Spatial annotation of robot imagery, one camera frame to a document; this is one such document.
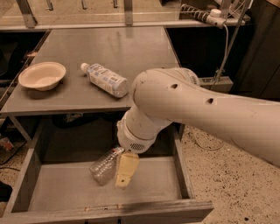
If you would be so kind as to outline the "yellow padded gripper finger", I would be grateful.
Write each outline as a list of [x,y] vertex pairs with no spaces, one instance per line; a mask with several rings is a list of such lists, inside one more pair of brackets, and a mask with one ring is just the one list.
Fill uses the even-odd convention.
[[135,153],[125,152],[120,156],[116,172],[115,187],[125,189],[129,185],[137,170],[139,161],[139,156]]

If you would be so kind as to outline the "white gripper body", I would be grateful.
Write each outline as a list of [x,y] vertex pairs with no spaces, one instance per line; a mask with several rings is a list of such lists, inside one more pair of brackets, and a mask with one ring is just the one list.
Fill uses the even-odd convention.
[[155,142],[157,125],[143,113],[126,112],[117,122],[117,140],[121,147],[133,153],[146,152]]

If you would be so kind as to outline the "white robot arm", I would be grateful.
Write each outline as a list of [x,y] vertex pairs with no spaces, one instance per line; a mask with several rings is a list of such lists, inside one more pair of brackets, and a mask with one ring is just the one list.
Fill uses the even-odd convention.
[[155,68],[132,83],[132,107],[117,123],[126,151],[147,151],[171,123],[201,129],[264,161],[280,166],[280,103],[222,94],[192,83],[186,68]]

